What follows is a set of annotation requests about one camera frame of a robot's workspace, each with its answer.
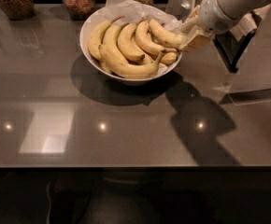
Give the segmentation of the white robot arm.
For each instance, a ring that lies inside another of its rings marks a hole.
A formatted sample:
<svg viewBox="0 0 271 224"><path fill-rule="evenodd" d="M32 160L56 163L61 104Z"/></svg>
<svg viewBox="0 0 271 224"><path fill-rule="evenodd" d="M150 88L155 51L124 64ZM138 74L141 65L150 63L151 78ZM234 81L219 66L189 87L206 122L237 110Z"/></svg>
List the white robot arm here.
<svg viewBox="0 0 271 224"><path fill-rule="evenodd" d="M198 49L213 35L222 35L235 27L247 13L269 4L271 0L202 0L180 27L186 36L178 49Z"/></svg>

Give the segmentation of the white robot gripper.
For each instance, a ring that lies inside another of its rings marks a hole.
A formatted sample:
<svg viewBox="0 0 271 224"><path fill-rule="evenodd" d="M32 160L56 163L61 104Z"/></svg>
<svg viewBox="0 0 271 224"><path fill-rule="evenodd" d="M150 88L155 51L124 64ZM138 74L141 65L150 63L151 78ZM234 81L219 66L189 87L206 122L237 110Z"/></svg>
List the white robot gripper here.
<svg viewBox="0 0 271 224"><path fill-rule="evenodd" d="M224 34L238 23L239 20L224 13L219 0L202 0L180 26L180 31L187 35L178 49L186 52L199 49L211 40L213 34Z"/></svg>

